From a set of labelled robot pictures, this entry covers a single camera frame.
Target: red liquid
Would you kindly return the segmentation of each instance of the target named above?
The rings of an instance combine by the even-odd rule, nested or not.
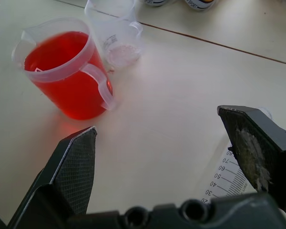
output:
[[[25,59],[24,69],[45,71],[58,67],[75,57],[85,46],[88,35],[70,31],[51,37],[40,43]],[[106,75],[100,55],[95,48],[88,61],[101,69]],[[99,94],[98,84],[89,75],[78,71],[75,74],[54,82],[33,83],[48,96],[67,116],[74,119],[90,119],[105,111],[101,107],[103,99]],[[112,94],[111,83],[107,87]]]

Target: bottle label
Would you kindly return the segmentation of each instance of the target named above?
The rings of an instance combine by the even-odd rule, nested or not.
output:
[[[215,0],[185,0],[195,10],[205,10],[213,5]]]

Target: jug handle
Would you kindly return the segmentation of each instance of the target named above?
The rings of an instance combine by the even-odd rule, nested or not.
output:
[[[133,26],[138,30],[137,38],[139,38],[143,31],[143,26],[137,21],[133,21],[132,23],[129,24],[129,26]]]
[[[99,93],[104,100],[102,107],[106,110],[112,110],[116,106],[116,102],[107,87],[107,77],[105,74],[98,67],[90,63],[81,68],[81,71],[92,77],[99,85]]]

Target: clear plastic beaker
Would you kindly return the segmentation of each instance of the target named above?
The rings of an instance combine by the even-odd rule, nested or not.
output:
[[[123,68],[139,59],[143,28],[136,21],[134,0],[88,0],[85,14],[109,64]]]
[[[115,102],[89,27],[62,18],[27,28],[12,60],[67,116],[90,119]]]

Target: plastic measuring jug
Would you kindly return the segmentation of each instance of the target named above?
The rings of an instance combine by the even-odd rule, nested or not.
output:
[[[54,19],[23,31],[12,60],[67,116],[84,120],[115,106],[89,27]]]
[[[139,59],[143,28],[136,21],[134,0],[88,0],[85,14],[94,26],[108,63],[123,68]]]

